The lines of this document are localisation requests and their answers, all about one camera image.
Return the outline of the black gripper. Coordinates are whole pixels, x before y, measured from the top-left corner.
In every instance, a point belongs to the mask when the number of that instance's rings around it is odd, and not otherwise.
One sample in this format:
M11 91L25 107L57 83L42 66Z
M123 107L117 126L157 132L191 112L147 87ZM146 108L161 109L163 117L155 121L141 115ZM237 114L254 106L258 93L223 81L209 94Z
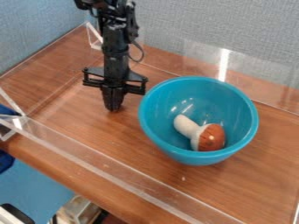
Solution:
M106 108L118 111L126 94L143 95L149 79L135 73L129 65L129 51L105 54L103 67L83 69L83 84L99 88L103 94Z

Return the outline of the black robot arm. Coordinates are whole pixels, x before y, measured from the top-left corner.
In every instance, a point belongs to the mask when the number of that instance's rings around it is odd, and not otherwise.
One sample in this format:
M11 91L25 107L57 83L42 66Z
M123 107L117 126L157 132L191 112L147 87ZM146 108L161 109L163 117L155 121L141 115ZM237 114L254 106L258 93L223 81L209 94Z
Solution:
M83 84L99 88L106 108L121 109L126 94L146 94L149 78L134 72L129 60L141 62L130 55L130 44L143 51L137 43L139 25L137 23L137 3L134 0L74 0L79 9L90 11L98 19L99 34L103 38L103 67L83 69Z

